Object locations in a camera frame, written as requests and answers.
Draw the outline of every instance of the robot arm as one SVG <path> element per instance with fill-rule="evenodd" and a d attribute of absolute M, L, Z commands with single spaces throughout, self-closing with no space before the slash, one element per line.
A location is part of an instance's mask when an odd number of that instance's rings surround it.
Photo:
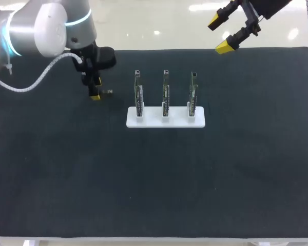
<path fill-rule="evenodd" d="M 18 11 L 0 11 L 0 69 L 12 56 L 56 57 L 69 48 L 92 99 L 100 99 L 99 70 L 115 65 L 112 48 L 99 48 L 88 0 L 30 0 Z"/>
<path fill-rule="evenodd" d="M 228 17 L 239 7 L 243 8 L 243 11 L 247 17 L 245 22 L 246 27 L 241 28 L 239 32 L 230 35 L 224 42 L 222 42 L 216 51 L 219 54 L 234 51 L 240 47 L 240 44 L 246 40 L 250 34 L 258 36 L 258 32 L 261 31 L 259 26 L 259 16 L 263 16 L 266 19 L 270 19 L 274 14 L 289 4 L 291 0 L 233 0 L 224 7 L 219 9 L 211 20 L 208 27 L 211 30 L 215 30 L 222 23 L 228 20 Z"/>

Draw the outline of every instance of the white floor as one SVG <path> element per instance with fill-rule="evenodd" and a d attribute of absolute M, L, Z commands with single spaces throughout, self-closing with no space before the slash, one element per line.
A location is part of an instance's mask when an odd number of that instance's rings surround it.
<path fill-rule="evenodd" d="M 216 10 L 227 3 L 227 0 L 90 0 L 98 31 L 98 45 L 111 46 L 116 50 L 215 48 L 229 33 L 234 34 L 245 25 L 244 13 L 236 11 L 229 21 L 215 32 L 207 28 Z M 0 0 L 0 6 L 5 9 L 16 9 L 24 4 L 25 0 Z M 308 46 L 305 0 L 293 0 L 272 19 L 264 19 L 260 26 L 262 31 L 259 37 L 251 36 L 241 47 Z M 22 246 L 23 242 L 23 240 L 1 240 L 3 246 Z M 98 245 L 98 243 L 64 242 L 49 245 L 77 246 Z"/>
<path fill-rule="evenodd" d="M 22 240 L 5 239 L 0 240 L 2 246 L 28 246 L 23 245 Z M 253 246 L 248 243 L 149 243 L 149 242 L 40 242 L 39 246 Z"/>

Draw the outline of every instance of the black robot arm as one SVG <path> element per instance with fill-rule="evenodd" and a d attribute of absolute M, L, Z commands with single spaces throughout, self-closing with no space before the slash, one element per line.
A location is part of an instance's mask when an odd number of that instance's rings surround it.
<path fill-rule="evenodd" d="M 237 50 L 240 47 L 240 43 L 246 40 L 250 34 L 258 36 L 258 32 L 261 31 L 259 26 L 259 17 L 263 16 L 266 19 L 270 19 L 274 14 L 284 8 L 291 0 L 233 0 L 230 3 L 219 9 L 211 20 L 208 27 L 211 30 L 215 30 L 221 24 L 228 20 L 228 17 L 239 7 L 243 8 L 243 11 L 247 17 L 245 22 L 246 26 L 242 27 L 233 36 L 230 35 L 224 42 L 222 42 L 216 51 L 219 54 L 227 53 Z"/>

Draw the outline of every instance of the black mat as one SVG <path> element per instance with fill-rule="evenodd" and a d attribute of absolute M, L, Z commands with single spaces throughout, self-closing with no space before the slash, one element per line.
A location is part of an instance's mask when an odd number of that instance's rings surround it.
<path fill-rule="evenodd" d="M 308 237 L 308 49 L 119 51 L 93 102 L 70 59 L 0 87 L 0 236 Z M 49 60 L 20 58 L 11 85 Z M 128 129 L 133 75 L 159 106 L 198 73 L 204 129 Z M 0 78 L 8 81 L 7 72 Z"/>

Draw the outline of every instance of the white stand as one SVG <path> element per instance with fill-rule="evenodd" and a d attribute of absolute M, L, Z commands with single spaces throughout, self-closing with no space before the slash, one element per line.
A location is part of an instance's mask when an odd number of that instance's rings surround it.
<path fill-rule="evenodd" d="M 138 117 L 136 107 L 130 107 L 127 115 L 127 127 L 129 128 L 203 128 L 205 116 L 203 107 L 196 107 L 195 116 L 189 116 L 187 107 L 170 107 L 169 116 L 163 116 L 162 107 L 145 107 L 143 104 L 143 116 Z"/>

